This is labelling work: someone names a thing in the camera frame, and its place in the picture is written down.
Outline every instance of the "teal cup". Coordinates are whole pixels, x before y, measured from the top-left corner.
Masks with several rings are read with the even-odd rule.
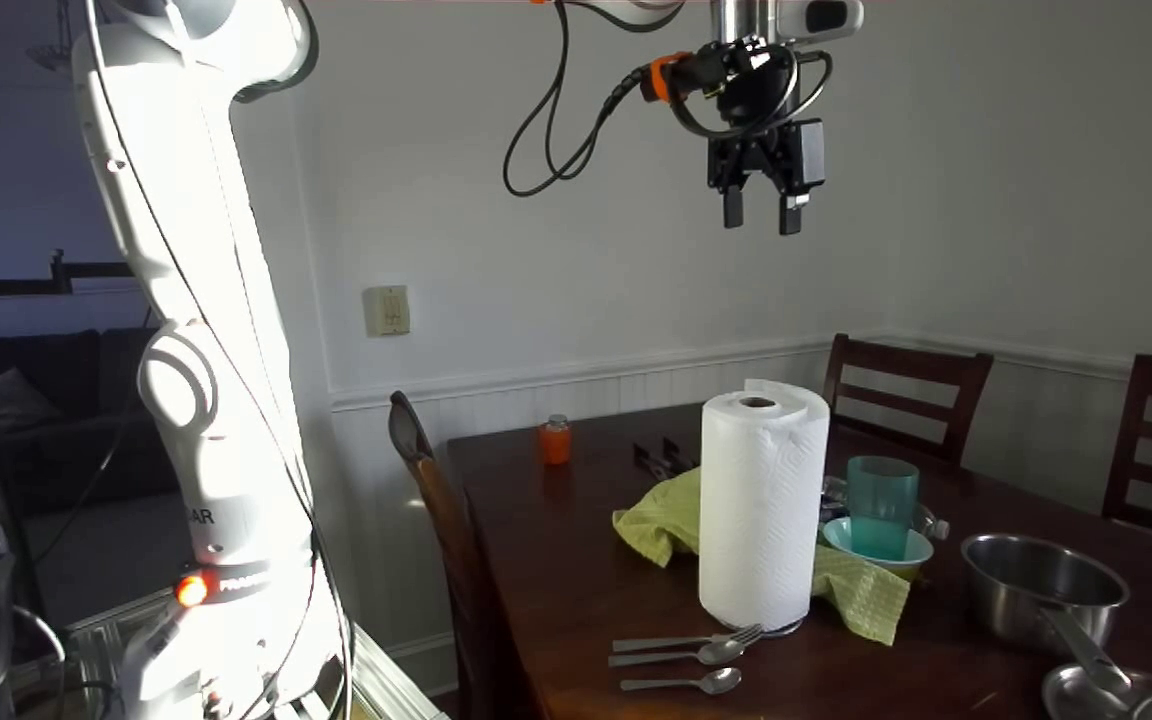
[[[877,561],[905,561],[918,507],[918,470],[901,456],[848,462],[852,548]]]

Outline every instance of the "orange cup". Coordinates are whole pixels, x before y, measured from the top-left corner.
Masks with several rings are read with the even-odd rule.
[[[552,417],[547,425],[539,425],[535,450],[543,470],[572,464],[572,425],[562,417]]]

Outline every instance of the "metal bowl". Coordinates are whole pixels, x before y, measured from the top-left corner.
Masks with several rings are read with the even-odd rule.
[[[1106,564],[1037,536],[969,536],[973,615],[1019,649],[1062,651],[1042,612],[1072,615],[1092,643],[1103,643],[1112,615],[1131,602],[1129,579]]]

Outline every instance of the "dark wood table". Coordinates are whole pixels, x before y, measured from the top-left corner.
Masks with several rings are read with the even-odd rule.
[[[1152,672],[1152,536],[977,481],[877,437],[835,427],[826,470],[856,452],[901,452],[923,470],[923,499],[953,521],[907,597],[894,649],[856,641],[817,602],[802,630],[757,643],[732,698],[616,693],[618,678],[701,678],[701,663],[608,669],[616,636],[693,636],[718,623],[695,602],[695,556],[651,567],[610,531],[610,507],[635,505],[651,477],[631,446],[701,450],[701,404],[580,419],[566,474],[543,474],[535,432],[446,446],[491,579],[543,717],[1042,717],[1039,686],[1060,658],[1005,649],[969,612],[958,541],[1027,531],[1112,564],[1131,602],[1115,612],[1106,651]]]

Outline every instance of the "yellow cloth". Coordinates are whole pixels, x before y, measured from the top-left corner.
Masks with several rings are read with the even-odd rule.
[[[701,553],[701,474],[659,481],[631,507],[610,513],[616,536],[669,567],[672,553]],[[810,597],[832,602],[852,636],[894,643],[907,579],[861,556],[817,545]]]

